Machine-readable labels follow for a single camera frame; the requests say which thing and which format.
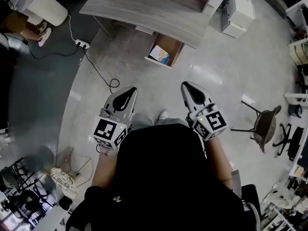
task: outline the black trash bin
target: black trash bin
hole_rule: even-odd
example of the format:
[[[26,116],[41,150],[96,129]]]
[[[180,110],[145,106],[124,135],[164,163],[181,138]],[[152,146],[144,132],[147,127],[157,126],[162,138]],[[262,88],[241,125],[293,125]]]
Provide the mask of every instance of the black trash bin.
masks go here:
[[[302,118],[303,108],[302,106],[300,106],[300,104],[298,105],[292,104],[292,105],[289,105],[288,113],[291,116]]]

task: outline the brown shorts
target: brown shorts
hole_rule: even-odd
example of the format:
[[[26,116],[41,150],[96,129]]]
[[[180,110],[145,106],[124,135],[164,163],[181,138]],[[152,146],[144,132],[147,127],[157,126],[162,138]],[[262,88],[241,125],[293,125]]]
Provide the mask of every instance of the brown shorts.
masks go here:
[[[26,27],[28,16],[15,10],[4,19],[0,25],[0,31],[3,33],[20,33]]]

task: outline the white cable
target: white cable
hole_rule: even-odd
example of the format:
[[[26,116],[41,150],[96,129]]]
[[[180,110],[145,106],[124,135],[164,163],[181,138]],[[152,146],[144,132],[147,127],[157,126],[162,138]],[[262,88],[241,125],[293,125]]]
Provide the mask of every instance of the white cable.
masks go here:
[[[74,41],[74,42],[76,42],[76,40],[74,40],[74,38],[73,38],[73,33],[72,33],[72,28],[71,28],[71,16],[70,15],[68,15],[69,16],[69,30],[71,31],[71,37],[72,37],[72,40]]]

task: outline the trash can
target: trash can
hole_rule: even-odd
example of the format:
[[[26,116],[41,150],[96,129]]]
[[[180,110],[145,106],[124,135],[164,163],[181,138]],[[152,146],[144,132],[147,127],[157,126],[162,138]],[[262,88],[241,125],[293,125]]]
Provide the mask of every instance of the trash can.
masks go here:
[[[300,104],[298,105],[292,104],[292,105],[289,105],[288,113],[291,116],[302,118],[303,108],[302,106],[300,106]]]
[[[60,26],[68,16],[68,10],[56,0],[32,0],[27,10],[54,26]]]

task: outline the white bin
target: white bin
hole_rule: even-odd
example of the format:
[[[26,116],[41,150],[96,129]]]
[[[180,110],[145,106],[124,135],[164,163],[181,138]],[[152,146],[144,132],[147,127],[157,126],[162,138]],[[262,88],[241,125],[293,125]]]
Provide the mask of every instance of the white bin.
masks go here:
[[[68,15],[68,10],[56,0],[33,0],[27,9],[54,26],[60,26]]]

